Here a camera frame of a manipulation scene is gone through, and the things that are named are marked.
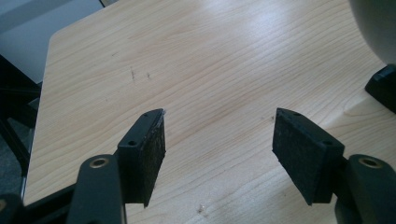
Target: floor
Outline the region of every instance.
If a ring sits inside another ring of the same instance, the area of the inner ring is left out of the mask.
[[[38,99],[31,103],[38,108]],[[34,130],[10,119],[11,126],[29,150],[32,147]],[[13,193],[23,196],[25,178],[21,176],[21,167],[7,143],[0,135],[0,195]]]

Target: wood grain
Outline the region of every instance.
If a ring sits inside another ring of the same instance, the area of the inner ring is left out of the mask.
[[[363,90],[383,66],[347,1],[119,1],[50,41],[24,200],[73,184],[162,107],[167,153],[130,223],[334,223],[272,153],[274,114],[395,167],[396,116]]]

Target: screw hole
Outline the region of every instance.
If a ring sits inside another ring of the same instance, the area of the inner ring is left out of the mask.
[[[371,158],[360,158],[359,162],[367,167],[379,169],[382,168],[382,164],[379,161],[373,160]]]
[[[134,147],[134,146],[137,145],[137,143],[136,143],[136,141],[132,140],[132,141],[128,142],[128,145],[131,146],[131,147]]]
[[[101,167],[106,166],[107,164],[108,164],[107,158],[98,158],[98,159],[90,162],[91,168],[101,168]]]
[[[331,141],[323,141],[322,143],[324,145],[326,145],[326,146],[332,146],[332,142]]]

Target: scratch mark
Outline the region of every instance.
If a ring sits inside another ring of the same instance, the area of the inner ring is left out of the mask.
[[[134,82],[134,69],[132,69],[132,66],[131,66],[131,75],[132,75],[132,81]]]
[[[205,207],[204,207],[202,204],[200,204],[200,205],[199,205],[199,208],[198,208],[198,213],[201,214],[201,213],[203,213],[204,211],[205,211]]]

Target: light wood tabletop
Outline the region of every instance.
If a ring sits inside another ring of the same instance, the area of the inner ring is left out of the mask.
[[[119,1],[49,43],[24,201],[76,182],[146,111],[166,155],[129,223],[334,223],[272,152],[277,107],[396,167],[396,115],[364,91],[385,66],[346,0]]]

